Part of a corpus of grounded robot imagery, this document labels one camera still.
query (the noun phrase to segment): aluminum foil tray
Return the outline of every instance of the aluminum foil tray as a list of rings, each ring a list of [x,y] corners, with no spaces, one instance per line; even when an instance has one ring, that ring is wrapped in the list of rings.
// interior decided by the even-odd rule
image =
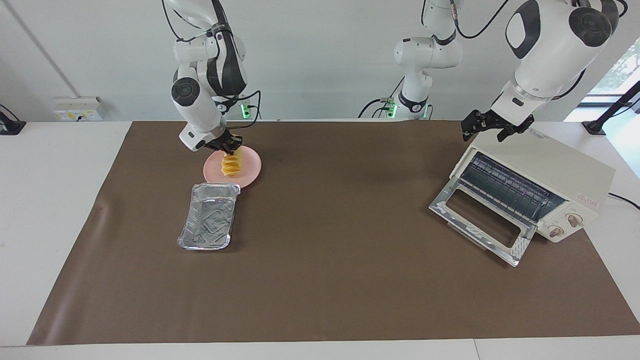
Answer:
[[[186,250],[220,250],[231,241],[231,226],[240,186],[200,184],[191,191],[187,223],[178,238]]]

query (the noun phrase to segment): oven knob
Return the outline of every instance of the oven knob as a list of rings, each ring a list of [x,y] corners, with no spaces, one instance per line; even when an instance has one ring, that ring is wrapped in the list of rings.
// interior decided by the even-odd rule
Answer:
[[[556,238],[556,237],[562,236],[562,234],[564,234],[564,230],[562,230],[562,227],[550,226],[549,230],[551,230],[551,232],[549,232],[549,237],[550,238]]]
[[[571,227],[578,227],[579,225],[582,225],[583,222],[582,217],[577,214],[568,214],[566,216],[566,220],[569,222],[569,225],[571,225]]]

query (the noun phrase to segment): wall outlet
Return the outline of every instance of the wall outlet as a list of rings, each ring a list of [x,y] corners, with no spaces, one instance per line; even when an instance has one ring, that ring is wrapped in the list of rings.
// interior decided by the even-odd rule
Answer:
[[[96,97],[57,98],[53,109],[60,121],[103,121],[107,111]]]

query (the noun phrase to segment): pink plate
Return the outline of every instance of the pink plate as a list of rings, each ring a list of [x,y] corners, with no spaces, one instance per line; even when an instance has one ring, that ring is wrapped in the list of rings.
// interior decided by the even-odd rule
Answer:
[[[262,169],[262,161],[252,148],[242,147],[242,169],[238,175],[224,176],[222,174],[222,158],[224,156],[224,151],[216,151],[205,161],[203,174],[208,183],[231,183],[246,188],[258,178],[260,169]]]

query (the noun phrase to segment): white table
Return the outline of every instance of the white table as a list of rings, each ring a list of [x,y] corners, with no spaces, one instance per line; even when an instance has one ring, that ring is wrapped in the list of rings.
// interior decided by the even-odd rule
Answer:
[[[24,347],[130,125],[31,123],[0,138],[0,359],[638,359],[640,336]],[[606,138],[580,124],[534,127],[614,167],[612,192],[640,199],[640,179]],[[603,207],[586,230],[640,318],[640,213],[614,199]]]

